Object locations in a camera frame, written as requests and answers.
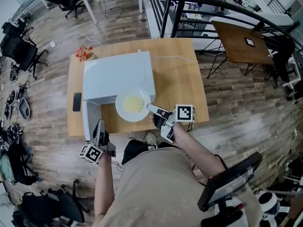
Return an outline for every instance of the hand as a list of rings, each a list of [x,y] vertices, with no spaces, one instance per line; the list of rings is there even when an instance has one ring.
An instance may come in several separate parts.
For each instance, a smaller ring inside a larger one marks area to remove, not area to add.
[[[150,115],[150,123],[154,123],[154,121],[153,121],[153,115]],[[173,130],[174,130],[174,142],[173,142],[173,145],[182,148],[180,146],[179,142],[180,142],[180,139],[184,138],[184,135],[186,135],[187,132],[184,130],[183,125],[180,122],[177,122],[177,123],[174,124]]]

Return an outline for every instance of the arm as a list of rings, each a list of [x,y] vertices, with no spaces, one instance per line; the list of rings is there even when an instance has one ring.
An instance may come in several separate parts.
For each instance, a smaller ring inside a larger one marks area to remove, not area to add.
[[[174,144],[183,149],[205,177],[217,175],[225,170],[220,159],[190,136],[180,123],[174,125]]]
[[[99,225],[115,199],[111,161],[112,157],[105,153],[101,155],[99,160],[95,188],[95,221],[93,227]]]

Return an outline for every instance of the shoe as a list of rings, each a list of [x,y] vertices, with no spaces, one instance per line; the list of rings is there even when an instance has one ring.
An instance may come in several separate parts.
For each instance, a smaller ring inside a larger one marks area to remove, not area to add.
[[[30,153],[32,153],[32,147],[31,146],[24,146],[24,155],[29,156]]]
[[[36,181],[37,181],[37,182],[42,182],[43,179],[42,179],[42,177],[40,177],[40,176],[36,176]]]
[[[154,136],[153,133],[147,133],[146,142],[149,146],[155,146],[156,148],[158,148],[156,136]]]

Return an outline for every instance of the beige shirt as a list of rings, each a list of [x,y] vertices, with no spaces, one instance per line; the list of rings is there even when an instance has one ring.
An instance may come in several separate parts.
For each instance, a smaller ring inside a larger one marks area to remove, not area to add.
[[[197,206],[203,189],[183,151],[143,152],[123,166],[116,198],[100,226],[198,227],[202,219],[214,215],[214,209],[203,213]],[[247,214],[250,226],[258,226],[262,216],[258,201],[249,188],[243,192],[239,199],[249,200],[253,208]]]

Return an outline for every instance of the black and white marker cube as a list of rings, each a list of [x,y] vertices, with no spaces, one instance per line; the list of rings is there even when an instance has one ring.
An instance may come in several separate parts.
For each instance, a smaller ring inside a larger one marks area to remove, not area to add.
[[[99,159],[102,155],[103,151],[93,144],[88,144],[83,146],[79,157],[83,160],[86,160],[88,163],[98,164]]]
[[[193,105],[176,105],[176,122],[194,122],[195,107]]]

